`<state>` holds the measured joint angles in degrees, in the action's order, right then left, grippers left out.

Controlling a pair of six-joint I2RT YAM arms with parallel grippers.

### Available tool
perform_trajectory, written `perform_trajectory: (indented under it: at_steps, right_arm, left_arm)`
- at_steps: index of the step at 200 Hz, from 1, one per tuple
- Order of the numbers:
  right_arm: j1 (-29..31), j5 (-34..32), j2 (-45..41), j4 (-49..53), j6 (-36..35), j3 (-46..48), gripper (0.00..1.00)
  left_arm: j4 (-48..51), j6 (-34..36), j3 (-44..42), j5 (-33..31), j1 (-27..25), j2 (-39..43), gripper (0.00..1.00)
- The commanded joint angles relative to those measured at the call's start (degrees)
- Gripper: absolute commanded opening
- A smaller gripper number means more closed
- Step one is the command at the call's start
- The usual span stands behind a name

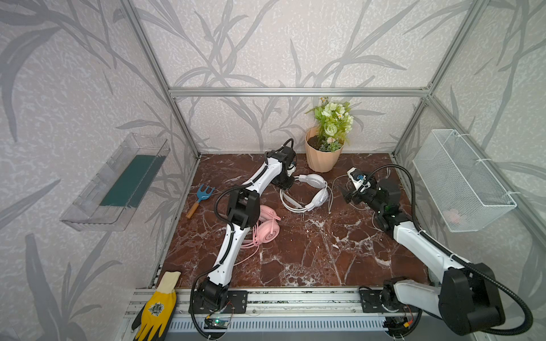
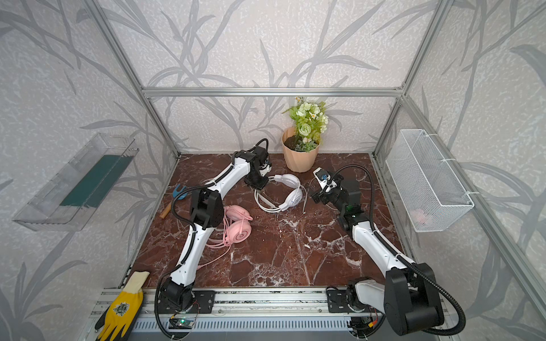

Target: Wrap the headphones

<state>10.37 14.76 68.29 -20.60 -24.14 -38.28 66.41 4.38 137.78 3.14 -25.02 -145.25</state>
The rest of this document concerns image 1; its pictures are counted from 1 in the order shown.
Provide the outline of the white headphones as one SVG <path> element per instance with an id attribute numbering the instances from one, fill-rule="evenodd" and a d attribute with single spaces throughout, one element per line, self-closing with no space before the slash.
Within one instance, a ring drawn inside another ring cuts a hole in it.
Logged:
<path id="1" fill-rule="evenodd" d="M 330 187 L 318 174 L 295 176 L 295 188 L 280 190 L 283 206 L 292 213 L 308 213 L 329 201 Z"/>

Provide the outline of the pink headphones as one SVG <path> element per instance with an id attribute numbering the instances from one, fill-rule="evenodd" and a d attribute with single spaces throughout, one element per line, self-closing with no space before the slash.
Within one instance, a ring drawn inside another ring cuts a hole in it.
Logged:
<path id="1" fill-rule="evenodd" d="M 259 247 L 261 244 L 267 244 L 274 240 L 280 233 L 280 220 L 281 218 L 275 210 L 269 206 L 261 205 L 258 223 L 253 227 L 253 238 L 245 241 L 241 248 Z"/>

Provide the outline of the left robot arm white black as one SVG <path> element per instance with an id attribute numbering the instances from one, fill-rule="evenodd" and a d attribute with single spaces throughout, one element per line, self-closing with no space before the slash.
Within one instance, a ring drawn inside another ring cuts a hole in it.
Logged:
<path id="1" fill-rule="evenodd" d="M 264 154 L 264 163 L 243 184 L 223 191 L 217 198 L 213 212 L 226 224 L 226 234 L 213 267 L 192 284 L 191 312 L 220 311 L 227 305 L 233 267 L 247 233 L 260 217 L 260 198 L 269 184 L 287 190 L 294 183 L 297 154 L 294 139 L 290 138 L 278 149 Z"/>

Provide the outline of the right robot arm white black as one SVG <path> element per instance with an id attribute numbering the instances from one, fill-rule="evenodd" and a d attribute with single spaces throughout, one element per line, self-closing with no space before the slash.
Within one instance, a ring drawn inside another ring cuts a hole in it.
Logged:
<path id="1" fill-rule="evenodd" d="M 441 319 L 455 334 L 474 332 L 521 335 L 533 327 L 534 316 L 526 302 L 496 280 L 486 264 L 474 264 L 436 241 L 416 217 L 400 209 L 400 191 L 376 180 L 375 170 L 348 170 L 351 187 L 344 190 L 347 203 L 366 204 L 375 213 L 374 223 L 412 252 L 439 279 L 433 287 L 403 278 L 386 281 L 382 299 L 389 308 L 410 305 Z"/>

